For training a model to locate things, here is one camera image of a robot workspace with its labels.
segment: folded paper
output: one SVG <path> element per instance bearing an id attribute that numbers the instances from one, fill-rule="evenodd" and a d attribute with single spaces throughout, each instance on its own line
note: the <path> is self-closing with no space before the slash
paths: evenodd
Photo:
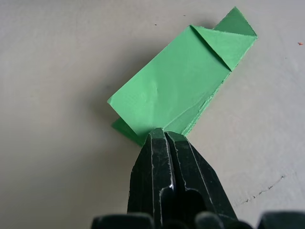
<path id="1" fill-rule="evenodd" d="M 157 127 L 187 135 L 256 39 L 237 8 L 214 29 L 190 25 L 108 100 L 112 126 L 139 145 Z"/>

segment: green triangle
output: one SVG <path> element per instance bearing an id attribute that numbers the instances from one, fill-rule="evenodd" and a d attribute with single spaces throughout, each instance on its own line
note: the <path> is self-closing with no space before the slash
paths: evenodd
<path id="1" fill-rule="evenodd" d="M 256 40 L 256 36 L 210 30 L 200 26 L 193 26 L 193 28 L 220 56 L 231 71 Z"/>
<path id="2" fill-rule="evenodd" d="M 236 7 L 234 7 L 218 25 L 216 25 L 214 30 L 257 37 L 247 20 Z"/>

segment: white table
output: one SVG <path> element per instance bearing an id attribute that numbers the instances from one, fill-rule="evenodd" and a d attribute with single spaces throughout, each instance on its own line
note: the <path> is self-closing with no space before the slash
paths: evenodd
<path id="1" fill-rule="evenodd" d="M 258 41 L 188 138 L 237 216 L 305 206 L 305 1 L 0 0 L 0 222 L 85 229 L 126 212 L 140 148 L 106 100 L 189 24 L 233 6 Z"/>

